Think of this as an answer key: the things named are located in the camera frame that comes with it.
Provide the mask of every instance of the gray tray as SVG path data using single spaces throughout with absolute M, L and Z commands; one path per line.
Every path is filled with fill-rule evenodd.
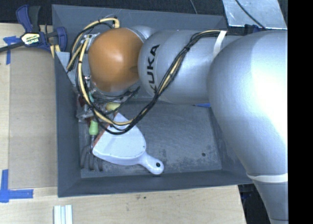
M 203 31 L 226 28 L 221 16 L 54 5 L 53 26 L 64 26 L 69 43 L 88 23 L 117 15 L 123 27 Z M 140 165 L 103 162 L 104 172 L 80 168 L 80 153 L 88 142 L 86 123 L 78 123 L 77 96 L 59 58 L 55 58 L 58 137 L 58 196 L 146 192 L 251 183 L 238 158 L 223 141 L 210 108 L 157 103 L 139 122 L 147 152 L 164 163 L 155 176 Z M 147 102 L 133 100 L 122 113 L 131 118 Z

